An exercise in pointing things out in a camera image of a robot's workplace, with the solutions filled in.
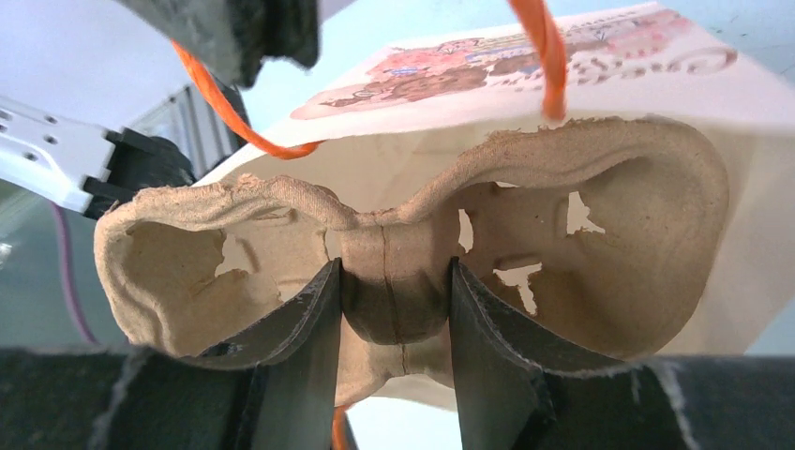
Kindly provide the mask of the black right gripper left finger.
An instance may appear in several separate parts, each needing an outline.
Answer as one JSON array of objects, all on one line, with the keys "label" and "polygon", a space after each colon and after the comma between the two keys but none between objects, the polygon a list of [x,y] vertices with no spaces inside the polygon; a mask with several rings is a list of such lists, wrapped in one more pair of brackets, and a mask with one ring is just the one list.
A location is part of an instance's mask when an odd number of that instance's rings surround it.
[{"label": "black right gripper left finger", "polygon": [[341,260],[327,263],[289,301],[244,331],[185,358],[249,379],[233,449],[328,449],[338,377]]}]

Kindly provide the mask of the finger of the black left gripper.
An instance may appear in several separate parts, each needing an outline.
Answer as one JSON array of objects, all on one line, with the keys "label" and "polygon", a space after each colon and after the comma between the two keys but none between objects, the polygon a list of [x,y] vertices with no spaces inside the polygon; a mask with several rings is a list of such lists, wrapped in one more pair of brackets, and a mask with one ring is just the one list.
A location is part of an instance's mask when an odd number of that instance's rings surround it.
[{"label": "finger of the black left gripper", "polygon": [[266,59],[313,68],[320,55],[316,0],[122,0],[227,85],[250,88]]}]

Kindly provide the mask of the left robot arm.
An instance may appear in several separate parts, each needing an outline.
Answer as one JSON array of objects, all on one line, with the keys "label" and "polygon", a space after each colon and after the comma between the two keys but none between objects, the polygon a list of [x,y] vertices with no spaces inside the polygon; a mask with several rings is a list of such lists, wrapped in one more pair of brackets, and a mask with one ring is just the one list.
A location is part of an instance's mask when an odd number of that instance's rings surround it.
[{"label": "left robot arm", "polygon": [[[228,128],[265,154],[304,157],[314,143],[281,147],[256,133],[225,98],[224,86],[251,87],[266,59],[312,68],[320,52],[315,1],[128,1],[174,46],[199,92]],[[76,122],[1,102],[1,176],[87,218],[143,188],[181,187],[195,178],[172,142],[132,129]]]}]

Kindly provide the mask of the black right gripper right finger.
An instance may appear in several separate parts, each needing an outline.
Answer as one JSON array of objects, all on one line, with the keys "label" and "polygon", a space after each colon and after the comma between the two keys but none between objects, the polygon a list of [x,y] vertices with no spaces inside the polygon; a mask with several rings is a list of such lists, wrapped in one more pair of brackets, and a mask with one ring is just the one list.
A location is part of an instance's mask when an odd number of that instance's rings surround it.
[{"label": "black right gripper right finger", "polygon": [[466,449],[631,449],[627,382],[578,371],[616,361],[507,305],[451,262],[449,327],[461,442]]}]

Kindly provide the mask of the paper bag orange handles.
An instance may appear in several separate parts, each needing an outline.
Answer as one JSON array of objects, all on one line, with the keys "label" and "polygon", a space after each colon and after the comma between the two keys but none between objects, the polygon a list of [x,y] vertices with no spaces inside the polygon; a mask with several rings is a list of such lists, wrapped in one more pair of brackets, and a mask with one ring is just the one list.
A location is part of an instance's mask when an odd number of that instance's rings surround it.
[{"label": "paper bag orange handles", "polygon": [[337,402],[451,386],[459,257],[506,302],[630,359],[750,348],[794,300],[794,91],[677,12],[565,26],[574,115],[542,127],[523,37],[394,48],[273,129],[325,141],[177,200],[187,261],[138,340],[194,356],[304,283],[333,233],[346,271]]}]

